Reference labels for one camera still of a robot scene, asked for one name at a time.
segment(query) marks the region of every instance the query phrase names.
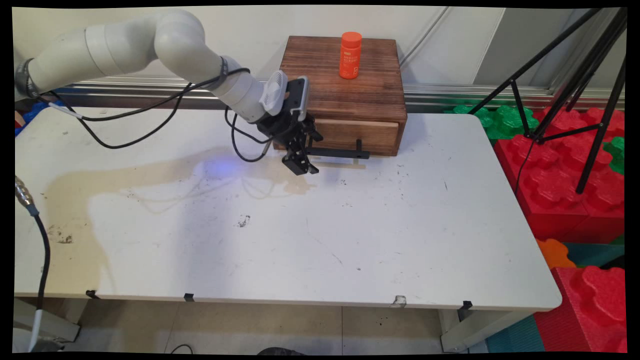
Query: wooden box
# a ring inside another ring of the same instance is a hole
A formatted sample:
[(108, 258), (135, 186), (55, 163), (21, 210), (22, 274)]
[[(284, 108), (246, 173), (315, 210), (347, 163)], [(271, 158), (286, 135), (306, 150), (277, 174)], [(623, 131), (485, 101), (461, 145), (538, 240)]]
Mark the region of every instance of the wooden box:
[(340, 38), (289, 37), (280, 64), (289, 80), (309, 78), (307, 111), (324, 136), (314, 146), (355, 150), (361, 139), (362, 150), (397, 155), (406, 108), (396, 41), (363, 38), (355, 79), (338, 75), (339, 62)]

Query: orange bottle cap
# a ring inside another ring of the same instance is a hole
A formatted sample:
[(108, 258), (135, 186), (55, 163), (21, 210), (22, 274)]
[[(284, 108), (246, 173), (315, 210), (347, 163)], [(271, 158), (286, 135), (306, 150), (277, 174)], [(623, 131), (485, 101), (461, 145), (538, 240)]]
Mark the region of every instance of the orange bottle cap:
[(359, 47), (362, 43), (362, 35), (355, 31), (347, 31), (342, 34), (342, 46), (348, 48)]

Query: black tripod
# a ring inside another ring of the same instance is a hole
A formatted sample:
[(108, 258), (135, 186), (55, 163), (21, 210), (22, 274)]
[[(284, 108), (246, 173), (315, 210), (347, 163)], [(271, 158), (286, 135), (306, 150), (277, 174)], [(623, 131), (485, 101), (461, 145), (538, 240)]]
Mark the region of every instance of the black tripod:
[(616, 40), (620, 37), (620, 35), (627, 28), (627, 8), (623, 7), (618, 10), (615, 17), (611, 21), (611, 23), (607, 26), (605, 31), (600, 35), (600, 38), (596, 42), (596, 44), (591, 48), (590, 52), (587, 54), (585, 59), (580, 63), (577, 70), (573, 74), (573, 76), (567, 81), (566, 86), (560, 91), (559, 95), (556, 98), (555, 103), (549, 109), (545, 118), (540, 122), (540, 125), (531, 132), (529, 130), (529, 125), (527, 124), (527, 119), (524, 114), (524, 108), (522, 107), (522, 100), (520, 98), (520, 93), (518, 92), (518, 87), (516, 86), (516, 79), (519, 78), (525, 71), (529, 70), (535, 63), (537, 63), (542, 57), (548, 54), (551, 50), (553, 50), (558, 44), (560, 44), (564, 39), (569, 37), (576, 29), (581, 27), (585, 22), (587, 22), (592, 16), (594, 16), (597, 12), (599, 12), (601, 8), (593, 8), (590, 9), (587, 13), (585, 13), (581, 18), (578, 19), (575, 23), (573, 23), (569, 28), (564, 30), (557, 38), (555, 38), (549, 45), (547, 45), (544, 49), (542, 49), (536, 56), (534, 56), (531, 60), (529, 60), (525, 65), (523, 65), (520, 69), (518, 69), (513, 75), (507, 78), (505, 82), (503, 82), (500, 86), (498, 86), (489, 96), (487, 96), (484, 100), (482, 100), (478, 105), (476, 105), (469, 114), (475, 114), (478, 110), (480, 110), (484, 105), (486, 105), (489, 101), (491, 101), (496, 95), (501, 93), (507, 86), (511, 85), (511, 89), (513, 90), (513, 96), (516, 99), (516, 105), (518, 107), (518, 111), (520, 112), (520, 118), (522, 119), (522, 126), (524, 128), (524, 136), (532, 139), (532, 141), (543, 144), (548, 140), (553, 140), (557, 138), (562, 138), (569, 135), (583, 133), (585, 131), (598, 129), (598, 133), (596, 134), (593, 144), (591, 146), (591, 150), (589, 152), (589, 156), (587, 157), (587, 162), (584, 165), (584, 169), (582, 170), (582, 175), (580, 176), (580, 181), (578, 182), (578, 186), (575, 189), (575, 192), (582, 193), (584, 191), (584, 187), (587, 184), (587, 180), (589, 179), (589, 175), (591, 173), (591, 169), (593, 168), (593, 164), (596, 159), (596, 155), (598, 154), (598, 150), (602, 145), (602, 140), (604, 139), (604, 135), (609, 127), (609, 123), (611, 121), (611, 116), (613, 115), (613, 111), (616, 107), (616, 103), (620, 98), (620, 93), (622, 92), (622, 88), (625, 84), (625, 63), (627, 62), (627, 58), (622, 61), (622, 66), (620, 71), (618, 72), (618, 77), (616, 78), (616, 82), (613, 85), (613, 90), (611, 91), (611, 96), (609, 96), (609, 101), (607, 102), (607, 106), (605, 107), (604, 114), (602, 115), (602, 120), (599, 124), (585, 126), (580, 129), (575, 129), (571, 131), (566, 131), (564, 133), (552, 135), (552, 136), (544, 136), (545, 130), (553, 120), (553, 118), (557, 115), (558, 111), (567, 104), (566, 110), (570, 111), (575, 103), (578, 101), (580, 95), (589, 84), (589, 81), (593, 77), (593, 74), (596, 72), (604, 58), (611, 50), (611, 47), (616, 42)]

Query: robotic arm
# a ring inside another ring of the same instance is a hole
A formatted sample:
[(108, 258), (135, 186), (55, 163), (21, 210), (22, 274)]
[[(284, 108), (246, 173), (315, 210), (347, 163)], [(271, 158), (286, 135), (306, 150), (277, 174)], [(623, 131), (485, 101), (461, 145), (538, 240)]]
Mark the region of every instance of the robotic arm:
[(261, 133), (285, 146), (282, 162), (296, 175), (318, 172), (305, 152), (307, 136), (320, 141), (313, 116), (307, 114), (308, 79), (288, 81), (275, 72), (265, 86), (248, 72), (227, 75), (241, 66), (205, 44), (200, 21), (184, 10), (90, 26), (58, 37), (38, 57), (18, 66), (15, 100), (77, 81), (144, 69), (155, 59), (194, 84), (220, 78), (202, 88), (212, 92)]

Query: floor tile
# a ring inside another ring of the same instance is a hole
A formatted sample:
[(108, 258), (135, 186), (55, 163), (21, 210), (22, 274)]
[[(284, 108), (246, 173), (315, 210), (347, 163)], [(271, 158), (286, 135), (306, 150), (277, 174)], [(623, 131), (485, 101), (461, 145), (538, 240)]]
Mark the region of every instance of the floor tile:
[(344, 307), (344, 355), (441, 354), (438, 311)]
[(90, 300), (66, 351), (164, 352), (181, 302)]
[(255, 355), (283, 347), (306, 355), (340, 355), (340, 320), (339, 306), (185, 302), (166, 352), (187, 343), (196, 354)]

